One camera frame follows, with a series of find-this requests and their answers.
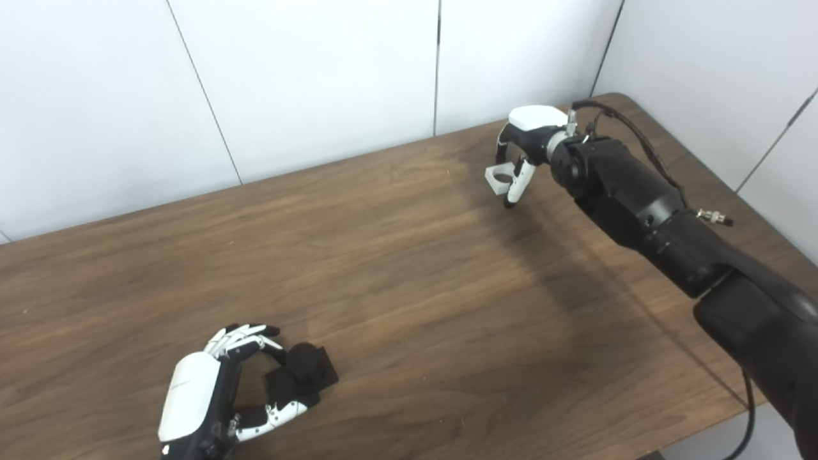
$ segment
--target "cable connector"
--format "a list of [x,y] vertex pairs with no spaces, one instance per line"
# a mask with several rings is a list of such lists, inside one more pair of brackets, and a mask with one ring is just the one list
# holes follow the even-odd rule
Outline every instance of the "cable connector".
[[706,211],[706,210],[699,210],[696,213],[696,217],[702,220],[706,220],[709,223],[714,225],[726,225],[727,227],[733,226],[733,219],[725,216],[724,214],[718,211]]

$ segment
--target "robotic hand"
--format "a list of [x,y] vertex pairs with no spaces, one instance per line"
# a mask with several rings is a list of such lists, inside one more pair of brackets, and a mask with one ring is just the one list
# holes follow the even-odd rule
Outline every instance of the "robotic hand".
[[[300,343],[288,353],[271,340],[278,334],[277,327],[232,324],[179,361],[159,426],[163,460],[223,460],[236,444],[318,404],[318,392],[338,381],[326,351]],[[236,411],[240,364],[258,352],[281,365],[264,377],[270,402]]]
[[[596,122],[577,134],[574,111],[585,107],[624,123],[655,170],[620,141],[598,137]],[[501,165],[508,142],[523,151],[513,169]],[[692,210],[649,140],[614,108],[586,100],[574,102],[567,115],[550,106],[511,111],[497,138],[497,166],[486,169],[495,193],[507,190],[506,208],[517,204],[543,164],[611,239],[638,251],[690,298],[699,299],[693,308],[696,321],[793,428],[802,457],[818,460],[818,304],[721,239],[708,225],[732,221],[715,211]],[[508,172],[511,184],[494,178]]]

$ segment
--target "wooden table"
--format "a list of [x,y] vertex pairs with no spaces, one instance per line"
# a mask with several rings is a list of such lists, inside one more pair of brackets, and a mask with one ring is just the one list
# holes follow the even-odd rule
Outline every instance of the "wooden table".
[[[601,99],[694,205],[737,220],[721,233],[818,294],[816,268],[647,114]],[[173,366],[231,322],[324,345],[341,378],[236,460],[625,460],[743,411],[693,302],[547,170],[503,208],[483,179],[500,127],[0,247],[0,457],[159,457]],[[242,401],[269,366],[245,369]]]

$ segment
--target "wall seam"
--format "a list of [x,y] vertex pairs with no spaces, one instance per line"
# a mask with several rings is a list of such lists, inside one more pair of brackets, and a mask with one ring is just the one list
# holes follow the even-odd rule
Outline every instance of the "wall seam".
[[810,103],[812,103],[812,100],[815,98],[816,94],[818,94],[818,88],[816,88],[815,91],[813,91],[812,94],[801,104],[798,110],[795,111],[795,114],[792,116],[792,118],[789,119],[787,125],[784,126],[784,129],[781,131],[781,134],[779,134],[778,137],[775,138],[775,141],[772,143],[770,148],[768,148],[766,152],[764,152],[762,158],[758,161],[758,163],[756,163],[755,166],[753,166],[752,169],[750,169],[750,172],[747,174],[747,177],[744,178],[744,180],[741,181],[741,184],[739,184],[739,186],[735,189],[736,193],[741,192],[741,189],[744,188],[745,185],[747,185],[747,182],[750,180],[753,174],[756,173],[758,168],[761,167],[762,163],[764,163],[764,160],[766,160],[767,157],[772,153],[772,151],[775,149],[775,146],[778,145],[778,142],[781,140],[781,138],[783,138],[787,131],[789,131],[790,127],[793,126],[795,120],[798,120],[798,117],[801,116],[801,113],[804,112],[804,109],[806,109],[807,106],[809,106]]
[[440,29],[442,27],[440,13],[443,10],[443,0],[438,0],[438,44],[434,54],[434,114],[432,115],[432,137],[438,135],[438,83],[440,75]]
[[182,28],[179,27],[179,21],[176,20],[176,14],[173,12],[173,7],[170,6],[170,0],[165,0],[165,3],[168,4],[168,10],[170,10],[170,15],[173,18],[173,23],[176,25],[176,31],[179,33],[179,38],[182,40],[182,45],[185,47],[185,52],[187,53],[187,59],[190,60],[191,66],[193,67],[193,72],[196,74],[196,80],[199,82],[199,88],[202,89],[202,94],[204,94],[204,100],[207,101],[207,107],[210,109],[210,114],[213,116],[213,121],[216,123],[216,129],[218,129],[218,135],[222,138],[222,144],[224,144],[224,149],[227,151],[227,156],[230,157],[230,163],[233,165],[233,170],[236,172],[236,177],[239,179],[239,184],[244,185],[244,181],[241,180],[241,174],[239,174],[239,169],[236,167],[236,161],[233,160],[233,153],[230,151],[230,147],[227,145],[227,139],[224,138],[224,132],[222,131],[222,125],[219,124],[218,118],[216,118],[216,112],[213,110],[213,104],[210,103],[210,98],[205,91],[205,84],[202,83],[202,78],[199,76],[199,70],[196,69],[196,63],[193,61],[193,56],[191,55],[190,48],[187,47],[187,41],[185,41],[185,36],[182,35]]
[[619,3],[619,11],[616,13],[616,19],[613,20],[613,27],[611,28],[611,33],[608,36],[608,43],[605,44],[605,52],[602,53],[602,60],[600,61],[600,68],[596,70],[596,77],[594,77],[594,83],[591,85],[591,92],[588,94],[588,97],[592,97],[594,95],[594,90],[596,90],[596,82],[600,79],[600,74],[602,73],[602,66],[605,64],[605,58],[608,57],[608,50],[611,48],[611,41],[614,40],[614,32],[616,32],[616,26],[619,24],[619,17],[622,15],[622,9],[625,7],[625,0]]

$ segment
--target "metal connector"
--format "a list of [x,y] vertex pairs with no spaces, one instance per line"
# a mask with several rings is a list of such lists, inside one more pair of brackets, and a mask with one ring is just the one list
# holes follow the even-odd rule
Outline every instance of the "metal connector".
[[714,225],[726,225],[727,227],[733,226],[733,219],[728,218],[718,211],[699,210],[696,213],[696,217],[706,220]]
[[565,125],[565,132],[569,138],[577,133],[577,112],[573,109],[568,111],[568,123]]

